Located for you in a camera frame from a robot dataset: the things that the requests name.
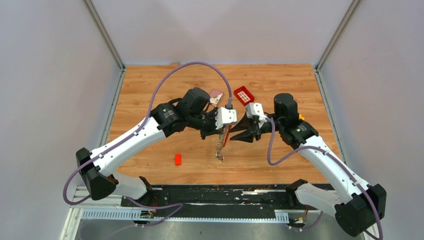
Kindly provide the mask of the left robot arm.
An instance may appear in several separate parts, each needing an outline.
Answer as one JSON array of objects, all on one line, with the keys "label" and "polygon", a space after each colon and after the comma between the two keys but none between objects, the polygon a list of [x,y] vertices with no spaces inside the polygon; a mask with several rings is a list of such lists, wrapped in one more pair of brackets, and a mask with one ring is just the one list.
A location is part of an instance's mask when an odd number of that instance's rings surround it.
[{"label": "left robot arm", "polygon": [[117,168],[128,159],[174,133],[185,128],[200,131],[200,136],[222,134],[226,126],[237,122],[237,112],[231,106],[214,107],[206,111],[210,95],[198,88],[189,89],[182,98],[158,104],[136,126],[115,140],[88,150],[76,152],[79,174],[89,192],[89,197],[101,200],[110,195],[130,197],[140,206],[153,201],[150,184],[145,177],[130,177],[118,173]]}]

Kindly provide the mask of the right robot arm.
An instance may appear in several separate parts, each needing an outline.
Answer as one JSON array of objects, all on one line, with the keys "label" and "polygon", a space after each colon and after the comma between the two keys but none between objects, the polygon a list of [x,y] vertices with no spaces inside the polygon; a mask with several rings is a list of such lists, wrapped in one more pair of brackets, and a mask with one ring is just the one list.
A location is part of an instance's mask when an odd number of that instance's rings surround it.
[{"label": "right robot arm", "polygon": [[376,226],[378,233],[372,238],[381,240],[386,190],[380,184],[369,184],[334,154],[318,131],[301,117],[291,94],[275,95],[273,109],[273,113],[265,113],[260,103],[247,104],[242,119],[230,129],[231,139],[252,143],[263,134],[279,135],[293,154],[299,153],[312,163],[332,186],[332,190],[324,190],[299,179],[286,187],[286,204],[292,209],[311,206],[332,216],[352,237],[368,234]]}]

